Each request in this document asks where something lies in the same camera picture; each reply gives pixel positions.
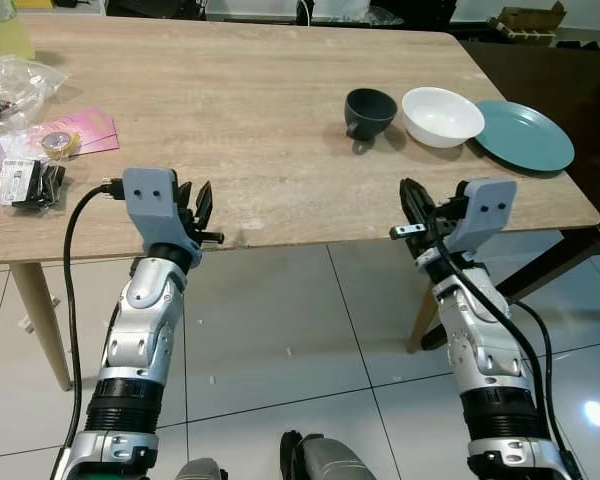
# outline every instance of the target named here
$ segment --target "teal plate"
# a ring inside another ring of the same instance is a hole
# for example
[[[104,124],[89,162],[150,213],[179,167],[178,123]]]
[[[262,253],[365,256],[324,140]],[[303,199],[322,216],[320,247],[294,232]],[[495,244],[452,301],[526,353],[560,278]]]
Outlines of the teal plate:
[[[476,140],[505,162],[536,172],[558,172],[573,161],[571,140],[541,113],[500,100],[476,106],[485,122]]]

